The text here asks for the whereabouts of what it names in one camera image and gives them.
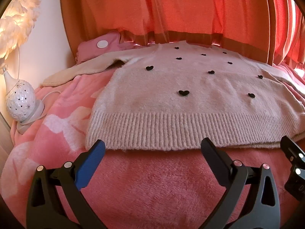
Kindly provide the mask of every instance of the ribbed hem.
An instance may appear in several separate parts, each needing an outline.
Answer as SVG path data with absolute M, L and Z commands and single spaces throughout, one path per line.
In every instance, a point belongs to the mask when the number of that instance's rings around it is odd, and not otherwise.
M 86 136 L 89 149 L 97 139 L 107 149 L 199 149 L 209 137 L 217 147 L 278 148 L 282 136 L 305 137 L 304 114 L 276 117 L 265 114 L 103 114 L 94 111 Z

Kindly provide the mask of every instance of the metal pin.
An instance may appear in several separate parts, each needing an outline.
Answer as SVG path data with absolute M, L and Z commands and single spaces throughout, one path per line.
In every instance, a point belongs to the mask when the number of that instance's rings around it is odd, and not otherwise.
M 70 168 L 72 166 L 72 163 L 71 162 L 66 162 L 64 164 L 65 168 Z
M 42 171 L 43 170 L 43 166 L 42 165 L 39 165 L 38 167 L 37 167 L 37 171 Z
M 235 166 L 242 166 L 242 162 L 240 162 L 239 160 L 235 160 L 233 163 Z
M 263 164 L 264 169 L 270 169 L 270 166 L 268 164 Z

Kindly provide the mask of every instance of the sweater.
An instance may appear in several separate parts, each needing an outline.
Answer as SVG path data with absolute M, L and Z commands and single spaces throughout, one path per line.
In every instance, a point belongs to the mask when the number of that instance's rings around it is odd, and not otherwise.
M 285 73 L 218 47 L 185 41 L 111 52 L 61 71 L 45 86 L 76 75 L 117 69 L 97 97 L 86 148 L 185 150 L 209 137 L 217 147 L 278 148 L 282 136 L 305 136 L 305 108 L 282 81 Z

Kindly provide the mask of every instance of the fleece blanket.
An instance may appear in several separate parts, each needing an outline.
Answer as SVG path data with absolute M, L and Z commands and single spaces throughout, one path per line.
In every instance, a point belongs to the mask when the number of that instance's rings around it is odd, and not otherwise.
M 13 124 L 11 135 L 15 147 L 4 166 L 0 191 L 24 226 L 36 167 L 42 164 L 48 169 L 58 168 L 86 151 L 85 132 L 92 106 L 114 71 L 77 76 L 56 88 L 37 89 L 38 98 L 53 90 L 62 93 L 47 97 L 47 116 L 36 121 L 24 135 L 18 134 Z M 285 222 L 298 202 L 284 189 L 291 165 L 281 150 L 228 148 L 225 151 L 248 166 L 259 167 L 262 163 L 271 166 L 280 197 L 281 220 Z M 89 185 L 81 190 L 110 229 L 195 229 L 211 213 L 224 191 L 200 150 L 107 150 Z M 232 219 L 237 218 L 246 191 Z M 62 189 L 58 188 L 58 192 L 69 218 L 76 221 Z

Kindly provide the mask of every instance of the pink pillow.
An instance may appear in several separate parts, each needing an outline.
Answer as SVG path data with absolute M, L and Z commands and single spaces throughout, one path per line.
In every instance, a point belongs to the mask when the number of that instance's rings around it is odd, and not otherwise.
M 107 52 L 116 52 L 145 47 L 136 45 L 133 42 L 119 42 L 120 33 L 117 31 L 112 31 L 97 37 L 96 39 L 80 43 L 75 58 L 76 64 L 78 65 L 90 59 L 94 59 Z

